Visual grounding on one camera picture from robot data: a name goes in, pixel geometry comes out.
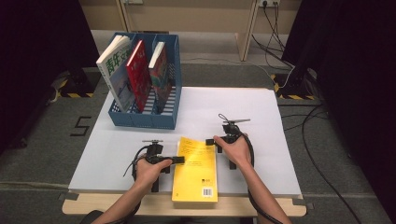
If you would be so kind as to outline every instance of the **yellow black tape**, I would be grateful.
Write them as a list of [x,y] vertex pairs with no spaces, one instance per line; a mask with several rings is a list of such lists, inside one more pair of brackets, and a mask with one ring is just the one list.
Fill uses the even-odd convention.
[[69,98],[81,98],[81,97],[93,97],[93,92],[68,92],[65,90],[67,80],[61,83],[58,90],[58,97],[69,97]]
[[311,94],[285,94],[282,92],[282,88],[279,87],[279,84],[275,82],[275,77],[276,75],[271,75],[271,79],[274,81],[274,91],[276,97],[291,100],[314,100],[314,96]]

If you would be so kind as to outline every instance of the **white table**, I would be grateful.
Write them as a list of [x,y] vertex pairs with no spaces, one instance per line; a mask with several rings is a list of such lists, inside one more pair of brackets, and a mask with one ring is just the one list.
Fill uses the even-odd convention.
[[[105,211],[134,182],[131,171],[122,177],[142,140],[162,139],[163,155],[174,156],[180,136],[205,141],[224,135],[221,113],[228,119],[251,119],[238,123],[248,133],[255,150],[255,169],[288,216],[306,213],[294,204],[302,193],[290,159],[282,122],[273,91],[242,88],[184,87],[174,130],[114,126],[107,111],[113,102],[105,100],[91,137],[84,149],[69,189],[77,200],[65,200],[63,211],[70,215]],[[212,205],[178,206],[171,201],[173,170],[161,174],[160,192],[147,195],[137,215],[254,217],[256,211],[247,197],[247,185],[238,170],[230,170],[224,154],[217,154],[219,202]]]

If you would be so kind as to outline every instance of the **book in holder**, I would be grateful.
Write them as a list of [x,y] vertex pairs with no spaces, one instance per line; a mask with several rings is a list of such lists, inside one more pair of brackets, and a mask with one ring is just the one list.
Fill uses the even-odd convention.
[[166,101],[172,90],[172,84],[168,75],[168,63],[166,58],[166,46],[164,42],[158,42],[148,65],[152,88],[155,92],[157,113],[161,114]]
[[149,63],[146,56],[145,43],[140,39],[128,59],[126,70],[134,91],[134,101],[139,112],[143,112],[151,90]]
[[127,35],[116,35],[96,64],[122,112],[132,106],[134,93],[125,68],[131,53],[132,40]]

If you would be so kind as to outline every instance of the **gray carpet floor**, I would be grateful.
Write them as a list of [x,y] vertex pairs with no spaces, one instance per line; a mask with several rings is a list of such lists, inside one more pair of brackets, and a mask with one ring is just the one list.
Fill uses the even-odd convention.
[[[181,65],[183,86],[257,87],[272,89],[272,80],[254,65]],[[275,71],[268,69],[269,74]],[[78,165],[108,89],[100,79],[92,98],[59,98],[48,105],[27,136],[27,147],[8,149],[0,157],[0,223],[79,223],[62,212],[60,196]],[[390,223],[325,106],[304,126],[305,116],[320,100],[278,99],[290,155],[308,206],[294,223],[356,223],[316,165],[340,192],[362,223]]]

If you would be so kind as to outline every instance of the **forearm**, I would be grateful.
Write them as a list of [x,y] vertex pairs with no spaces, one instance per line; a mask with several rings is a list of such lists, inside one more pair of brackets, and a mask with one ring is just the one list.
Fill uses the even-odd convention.
[[[274,217],[282,223],[291,223],[283,209],[280,207],[279,203],[276,201],[275,197],[257,175],[254,168],[249,163],[245,163],[240,165],[239,169],[247,181],[247,187],[254,201],[260,207],[260,209],[264,213]],[[260,214],[258,214],[258,216],[261,224],[272,223]]]
[[109,223],[127,217],[134,211],[143,197],[148,192],[148,187],[140,184],[133,184],[111,207],[109,207],[93,223]]

